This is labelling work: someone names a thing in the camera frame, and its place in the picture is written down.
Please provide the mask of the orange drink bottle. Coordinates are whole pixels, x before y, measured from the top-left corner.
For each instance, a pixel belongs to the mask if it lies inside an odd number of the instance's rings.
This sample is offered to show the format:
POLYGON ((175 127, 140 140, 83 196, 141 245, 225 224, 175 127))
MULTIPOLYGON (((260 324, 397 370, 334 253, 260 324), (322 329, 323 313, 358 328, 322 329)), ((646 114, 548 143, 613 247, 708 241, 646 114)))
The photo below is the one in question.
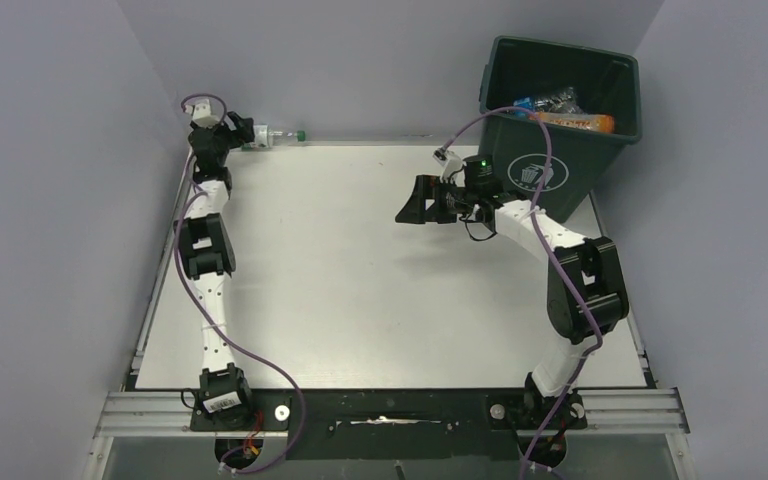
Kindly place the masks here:
POLYGON ((537 112, 536 117, 544 123, 566 128, 605 134, 613 134, 615 132, 614 118, 605 114, 537 112))

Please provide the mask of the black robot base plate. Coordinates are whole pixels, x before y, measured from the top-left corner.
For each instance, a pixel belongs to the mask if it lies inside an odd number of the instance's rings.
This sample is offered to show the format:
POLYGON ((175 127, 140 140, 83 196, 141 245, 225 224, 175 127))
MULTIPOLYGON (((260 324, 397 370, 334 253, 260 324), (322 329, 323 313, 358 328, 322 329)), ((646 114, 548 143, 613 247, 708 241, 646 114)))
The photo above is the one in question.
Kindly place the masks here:
POLYGON ((181 403, 190 430, 216 435, 217 460, 230 467, 260 466, 278 457, 315 460, 438 460, 463 456, 516 460, 528 453, 557 465, 569 431, 585 429, 584 401, 553 399, 524 388, 350 390, 314 389, 301 410, 290 390, 257 389, 255 418, 234 426, 199 419, 195 392, 181 403))

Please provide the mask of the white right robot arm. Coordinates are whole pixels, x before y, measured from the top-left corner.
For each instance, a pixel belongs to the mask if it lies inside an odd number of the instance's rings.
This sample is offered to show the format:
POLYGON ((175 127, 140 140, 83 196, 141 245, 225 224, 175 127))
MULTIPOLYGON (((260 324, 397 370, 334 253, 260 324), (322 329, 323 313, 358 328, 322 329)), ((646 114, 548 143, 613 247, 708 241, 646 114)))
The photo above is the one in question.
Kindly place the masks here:
POLYGON ((522 400, 532 425, 550 425, 562 413, 559 397, 574 385, 587 356, 626 318, 630 302, 617 249, 551 219, 525 195, 503 188, 486 155, 461 158, 435 151, 438 175, 416 177, 398 211, 399 224, 480 224, 547 263, 546 310, 555 343, 528 374, 522 400))

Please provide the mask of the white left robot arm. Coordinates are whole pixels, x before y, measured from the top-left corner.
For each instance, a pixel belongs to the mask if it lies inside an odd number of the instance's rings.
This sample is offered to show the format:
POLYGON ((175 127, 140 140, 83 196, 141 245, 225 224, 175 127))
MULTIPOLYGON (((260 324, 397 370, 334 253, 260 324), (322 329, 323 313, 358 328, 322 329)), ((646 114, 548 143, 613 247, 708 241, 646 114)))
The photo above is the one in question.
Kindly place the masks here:
POLYGON ((199 419, 242 426, 254 420, 255 408, 243 369, 225 339, 223 291, 236 269, 236 258, 222 211, 232 191, 227 157, 254 140, 254 123, 235 112, 225 120, 195 114, 191 127, 187 179, 193 193, 176 223, 176 253, 183 285, 193 293, 202 314, 202 365, 194 409, 199 419))

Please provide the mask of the clear bottle green cap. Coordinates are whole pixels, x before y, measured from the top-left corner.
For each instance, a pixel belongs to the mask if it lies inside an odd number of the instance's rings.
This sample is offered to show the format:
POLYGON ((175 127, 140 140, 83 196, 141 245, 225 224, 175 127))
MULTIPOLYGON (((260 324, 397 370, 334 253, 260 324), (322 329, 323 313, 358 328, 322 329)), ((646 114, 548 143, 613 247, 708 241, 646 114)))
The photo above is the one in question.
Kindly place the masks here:
POLYGON ((304 130, 255 124, 253 133, 254 139, 244 143, 242 150, 270 150, 277 147, 304 146, 307 143, 307 134, 304 130))

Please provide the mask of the clear bottle blue white label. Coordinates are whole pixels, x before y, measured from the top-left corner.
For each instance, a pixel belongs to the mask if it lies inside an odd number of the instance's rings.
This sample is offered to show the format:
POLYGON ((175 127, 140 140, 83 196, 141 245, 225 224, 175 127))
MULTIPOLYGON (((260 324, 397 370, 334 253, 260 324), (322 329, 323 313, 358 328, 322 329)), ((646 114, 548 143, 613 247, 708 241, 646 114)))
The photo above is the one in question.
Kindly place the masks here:
POLYGON ((515 100, 513 106, 534 112, 584 114, 584 110, 578 105, 576 90, 572 86, 539 95, 522 97, 515 100))

